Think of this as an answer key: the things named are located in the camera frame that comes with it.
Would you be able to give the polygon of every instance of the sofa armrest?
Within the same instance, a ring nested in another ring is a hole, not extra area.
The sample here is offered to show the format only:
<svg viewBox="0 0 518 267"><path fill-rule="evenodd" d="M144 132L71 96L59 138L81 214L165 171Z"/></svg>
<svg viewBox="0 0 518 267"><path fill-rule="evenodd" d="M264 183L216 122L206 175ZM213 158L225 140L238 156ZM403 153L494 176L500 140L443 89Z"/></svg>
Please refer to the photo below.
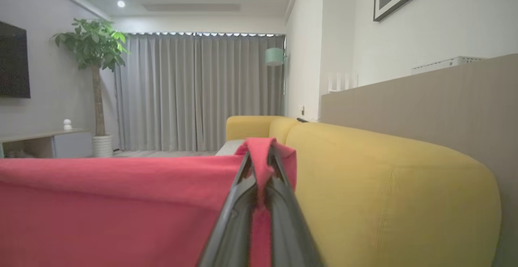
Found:
<svg viewBox="0 0 518 267"><path fill-rule="evenodd" d="M280 116L232 116L226 124L228 140L244 140L245 138L268 138L270 124Z"/></svg>

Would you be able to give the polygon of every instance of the white figurine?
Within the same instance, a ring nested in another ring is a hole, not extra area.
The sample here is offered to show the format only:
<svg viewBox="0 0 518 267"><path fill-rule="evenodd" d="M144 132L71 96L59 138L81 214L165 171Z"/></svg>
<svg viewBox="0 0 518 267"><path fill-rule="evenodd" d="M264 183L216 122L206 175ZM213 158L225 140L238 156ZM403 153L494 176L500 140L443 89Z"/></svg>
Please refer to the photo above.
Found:
<svg viewBox="0 0 518 267"><path fill-rule="evenodd" d="M70 121L70 119L63 120L63 125L65 125L63 127L64 130L66 130L66 131L72 130L72 122Z"/></svg>

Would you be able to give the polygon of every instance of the gray curtain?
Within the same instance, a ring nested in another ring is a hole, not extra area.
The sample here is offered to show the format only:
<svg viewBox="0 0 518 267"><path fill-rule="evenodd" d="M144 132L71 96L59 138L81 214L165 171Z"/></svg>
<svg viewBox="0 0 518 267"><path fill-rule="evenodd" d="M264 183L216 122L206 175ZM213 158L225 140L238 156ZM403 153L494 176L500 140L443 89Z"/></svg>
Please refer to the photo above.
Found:
<svg viewBox="0 0 518 267"><path fill-rule="evenodd" d="M234 115L281 115L284 36L132 35L116 74L122 150L215 151Z"/></svg>

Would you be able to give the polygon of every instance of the floor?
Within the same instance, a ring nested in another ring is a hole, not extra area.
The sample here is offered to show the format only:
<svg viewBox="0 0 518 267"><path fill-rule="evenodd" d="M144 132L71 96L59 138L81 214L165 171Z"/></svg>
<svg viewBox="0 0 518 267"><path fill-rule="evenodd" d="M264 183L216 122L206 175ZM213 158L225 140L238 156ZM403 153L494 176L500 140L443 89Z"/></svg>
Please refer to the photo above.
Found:
<svg viewBox="0 0 518 267"><path fill-rule="evenodd" d="M214 156L216 152L160 152L160 151L116 151L114 157L146 157L146 158L175 158L175 157L200 157Z"/></svg>

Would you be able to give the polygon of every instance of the lamp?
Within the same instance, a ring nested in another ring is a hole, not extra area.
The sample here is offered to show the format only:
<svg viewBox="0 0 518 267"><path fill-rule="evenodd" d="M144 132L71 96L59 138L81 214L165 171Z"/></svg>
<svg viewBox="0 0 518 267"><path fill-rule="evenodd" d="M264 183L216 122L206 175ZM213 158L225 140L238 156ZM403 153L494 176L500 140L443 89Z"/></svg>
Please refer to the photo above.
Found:
<svg viewBox="0 0 518 267"><path fill-rule="evenodd" d="M284 50L269 48L265 53L266 66L281 66L284 64Z"/></svg>

